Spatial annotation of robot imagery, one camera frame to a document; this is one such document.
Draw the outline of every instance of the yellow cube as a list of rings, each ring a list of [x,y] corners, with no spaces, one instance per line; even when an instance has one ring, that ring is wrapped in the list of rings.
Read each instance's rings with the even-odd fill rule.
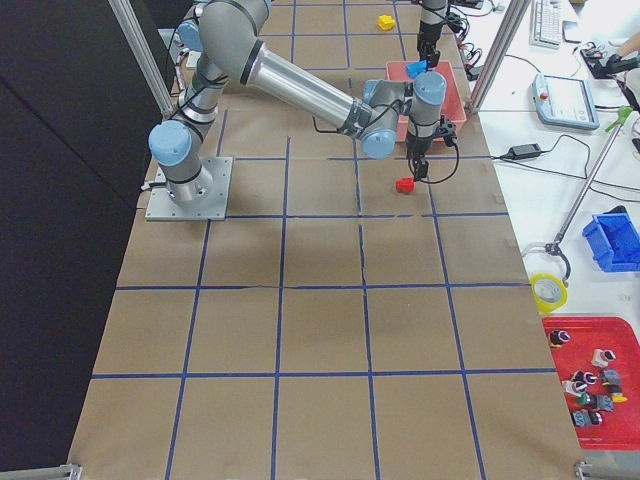
[[[378,17],[378,26],[381,30],[391,30],[396,26],[396,21],[391,15],[380,15]]]

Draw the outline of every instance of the keyboard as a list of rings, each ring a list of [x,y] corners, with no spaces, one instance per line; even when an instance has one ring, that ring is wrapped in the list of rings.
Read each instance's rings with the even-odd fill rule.
[[[560,0],[532,0],[529,43],[539,47],[560,48],[562,8]]]

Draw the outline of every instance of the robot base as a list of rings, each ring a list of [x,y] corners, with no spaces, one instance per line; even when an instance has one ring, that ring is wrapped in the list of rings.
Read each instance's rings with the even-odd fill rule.
[[[149,221],[184,220],[224,220],[227,215],[229,186],[231,184],[232,157],[206,157],[202,159],[202,168],[206,168],[213,177],[213,185],[208,195],[189,204],[174,202],[165,187],[151,190],[145,218]],[[162,170],[158,169],[155,182],[164,182]]]

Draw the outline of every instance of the yellow tape roll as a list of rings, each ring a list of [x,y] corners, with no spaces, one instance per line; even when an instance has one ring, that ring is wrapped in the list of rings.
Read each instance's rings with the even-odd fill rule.
[[[542,314],[553,312],[567,303],[567,287],[562,280],[548,273],[539,273],[531,278],[533,298]]]

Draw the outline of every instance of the blue basket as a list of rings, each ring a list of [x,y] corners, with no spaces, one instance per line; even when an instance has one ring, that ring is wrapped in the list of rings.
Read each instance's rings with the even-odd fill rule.
[[[640,237],[626,213],[594,215],[582,230],[593,259],[605,272],[640,270]]]

